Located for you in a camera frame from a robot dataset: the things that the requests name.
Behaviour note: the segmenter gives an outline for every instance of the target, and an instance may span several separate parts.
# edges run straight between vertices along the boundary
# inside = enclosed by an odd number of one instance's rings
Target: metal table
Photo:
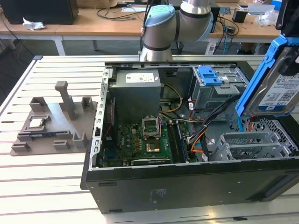
[[[255,69],[262,56],[176,56],[175,60],[246,61]],[[102,71],[108,61],[136,61],[137,56],[45,56],[33,60],[0,107],[0,223],[298,223],[299,185],[272,202],[102,215],[89,191],[79,188],[84,154],[12,157],[11,145],[28,116],[32,97],[62,102],[54,90],[69,83],[74,101],[98,100]]]

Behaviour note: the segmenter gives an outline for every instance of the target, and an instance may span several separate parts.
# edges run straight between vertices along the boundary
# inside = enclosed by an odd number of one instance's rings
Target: sticker
[[[228,78],[226,76],[220,76],[218,77],[219,80],[228,80]]]
[[[215,145],[215,139],[208,140],[207,145]]]
[[[42,134],[31,134],[30,137],[42,137]]]
[[[154,83],[154,73],[128,73],[126,83]]]
[[[165,198],[167,189],[154,189],[149,192],[149,203],[157,204]]]
[[[299,74],[295,76],[279,75],[268,90],[258,108],[260,110],[283,109],[299,92]]]
[[[189,110],[194,110],[193,103],[189,103]]]
[[[207,158],[207,156],[206,156],[204,153],[202,154],[202,159],[203,159],[205,162],[208,161],[208,158]]]

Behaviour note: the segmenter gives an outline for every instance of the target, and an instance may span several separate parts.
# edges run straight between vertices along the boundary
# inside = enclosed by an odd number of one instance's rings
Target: motherboard
[[[145,122],[117,127],[115,142],[106,140],[104,167],[170,164],[188,160],[186,138],[190,135],[185,122]]]

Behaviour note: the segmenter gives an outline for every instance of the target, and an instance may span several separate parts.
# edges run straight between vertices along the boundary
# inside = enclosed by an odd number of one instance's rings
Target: gray carpet
[[[55,56],[58,55],[55,43],[47,40],[26,40],[25,45],[34,55]],[[182,54],[202,55],[206,51],[207,42],[184,43]],[[0,54],[0,104],[5,100],[26,67],[32,60],[31,54],[16,43],[16,50],[6,50]],[[64,49],[67,55],[137,55],[138,41],[98,41],[99,51],[93,50],[92,41],[64,41]],[[238,43],[233,43],[227,54],[234,55],[239,49]],[[217,50],[215,54],[223,54],[223,50]]]

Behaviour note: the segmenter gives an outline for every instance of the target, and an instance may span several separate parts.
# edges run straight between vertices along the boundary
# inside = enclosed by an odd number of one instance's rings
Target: hard drive label
[[[260,110],[282,109],[299,92],[299,75],[282,76],[279,75],[273,86],[268,90],[258,108]]]

